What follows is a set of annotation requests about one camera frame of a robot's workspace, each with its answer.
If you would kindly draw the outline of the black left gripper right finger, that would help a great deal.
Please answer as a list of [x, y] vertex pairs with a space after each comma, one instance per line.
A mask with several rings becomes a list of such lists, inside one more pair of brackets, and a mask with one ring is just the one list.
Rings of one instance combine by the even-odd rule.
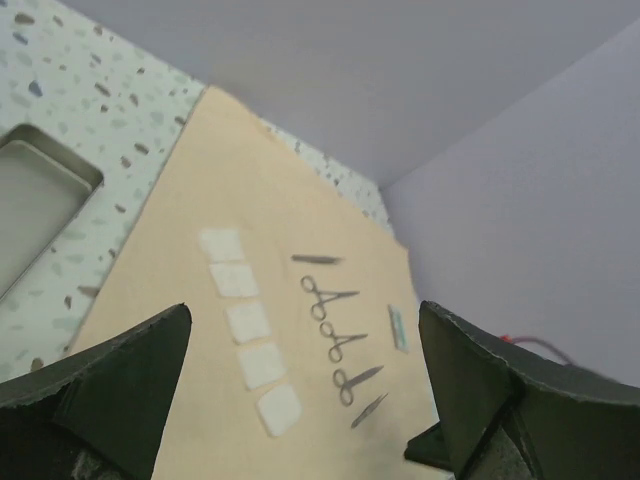
[[561, 365], [424, 301], [419, 333], [439, 420], [406, 460], [457, 479], [636, 479], [639, 390]]

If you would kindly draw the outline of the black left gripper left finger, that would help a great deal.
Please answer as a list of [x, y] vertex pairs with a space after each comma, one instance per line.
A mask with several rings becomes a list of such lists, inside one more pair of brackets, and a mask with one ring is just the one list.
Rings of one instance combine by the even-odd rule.
[[1, 385], [4, 479], [149, 479], [192, 326], [173, 305]]

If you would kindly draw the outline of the white gauze pad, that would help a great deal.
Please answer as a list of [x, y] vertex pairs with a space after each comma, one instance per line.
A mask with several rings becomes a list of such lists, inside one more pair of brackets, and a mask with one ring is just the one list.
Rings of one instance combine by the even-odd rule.
[[243, 261], [244, 250], [239, 232], [229, 228], [206, 228], [200, 231], [199, 246], [211, 263]]
[[237, 358], [248, 390], [276, 383], [287, 373], [281, 351], [274, 342], [241, 349]]
[[260, 290], [253, 270], [245, 263], [214, 263], [209, 271], [218, 293], [226, 298], [250, 298], [259, 295]]
[[290, 384], [280, 384], [262, 395], [257, 410], [271, 437], [282, 436], [302, 415], [301, 402]]
[[225, 309], [234, 342], [238, 345], [267, 338], [272, 330], [266, 310], [260, 301], [235, 304]]

